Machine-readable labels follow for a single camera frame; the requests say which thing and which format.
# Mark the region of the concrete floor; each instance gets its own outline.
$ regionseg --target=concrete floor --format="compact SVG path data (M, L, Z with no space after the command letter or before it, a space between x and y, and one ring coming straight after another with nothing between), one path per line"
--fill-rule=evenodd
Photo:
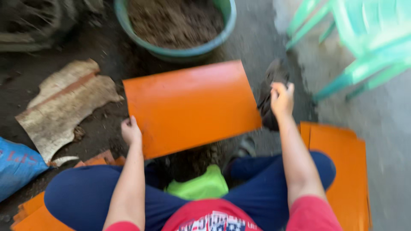
M236 0L236 4L238 18L233 34L209 60L201 64L241 59L251 88L256 94L268 65L274 58L283 58L290 71L291 81L296 84L295 119L315 121L310 97L304 91L301 70L294 57L287 57L283 46L285 40L275 30L272 0ZM122 95L122 79L194 66L168 64L152 57L147 51L134 45L123 32L111 4L108 4L106 12L107 18L102 21L101 27L90 25L85 17L58 48L31 54L0 54L0 82L16 72L21 73L0 86L1 137L35 149L14 116L24 111L28 102L38 94L38 85L46 77L72 60L94 59L100 65L100 74L110 76L118 84L118 91ZM121 140L119 126L125 116L127 106L124 102L110 103L95 110L80 124L86 131L85 138L81 142L66 145L57 156L78 155L81 160L87 160L108 148L115 156L125 155L127 150ZM262 129L251 135L256 140L260 155L271 155L281 150L278 134ZM233 138L225 142L227 150L237 141L238 138ZM19 204L43 191L53 176L74 164L68 163L37 177L0 203L0 215L13 217ZM0 221L0 230L8 230L11 224L12 221Z
M302 0L274 0L275 26L284 32ZM316 93L354 58L339 45L337 31L323 44L318 37L329 25L329 19L317 25L293 49L308 92ZM367 145L368 185L372 220L375 231L409 230L411 184L411 115L409 104L411 71L392 79L383 86L365 92L349 102L345 95L352 90L333 95L321 101L316 112L319 121L349 127L357 132Z

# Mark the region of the navy blue pants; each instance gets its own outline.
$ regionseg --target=navy blue pants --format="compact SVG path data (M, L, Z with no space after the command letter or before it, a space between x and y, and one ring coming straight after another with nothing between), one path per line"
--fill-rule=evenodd
M311 152L324 189L335 177L332 160ZM78 230L102 230L111 195L122 167L98 165L68 169L47 186L44 202L50 213ZM158 180L146 169L145 230L159 231L168 218L188 201L157 188ZM223 198L244 210L263 230L278 230L289 218L287 185L282 156L239 158L231 165L231 177L247 182Z

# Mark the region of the hand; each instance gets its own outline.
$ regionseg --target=hand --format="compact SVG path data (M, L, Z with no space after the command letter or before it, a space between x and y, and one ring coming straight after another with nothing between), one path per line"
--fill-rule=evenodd
M134 116L121 122L121 135L128 145L133 143L142 144L141 131Z
M284 116L292 116L294 107L294 84L288 83L287 87L282 83L271 84L271 110L278 119Z

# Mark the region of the fingers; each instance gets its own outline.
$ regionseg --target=fingers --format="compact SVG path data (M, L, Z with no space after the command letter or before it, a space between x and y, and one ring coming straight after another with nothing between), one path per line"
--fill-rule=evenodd
M130 119L127 118L123 120L123 122L121 122L121 128L128 127L129 124L130 124Z
M287 92L286 86L282 83L279 83L279 82L272 83L271 87L274 91L278 92L278 94L280 94L280 95Z
M277 99L278 98L278 92L274 89L271 89L271 98L272 99Z
M294 94L294 84L293 83L287 83L287 91L291 93L292 95Z
M137 120L133 115L131 116L131 126L137 126Z

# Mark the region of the red t-shirt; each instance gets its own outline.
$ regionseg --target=red t-shirt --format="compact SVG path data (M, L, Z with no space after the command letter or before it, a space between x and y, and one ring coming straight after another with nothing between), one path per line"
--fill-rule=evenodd
M261 231L240 208L224 199L192 201L175 212L162 231ZM297 199L287 231L342 231L330 205L316 196ZM117 222L105 231L140 231L131 222Z

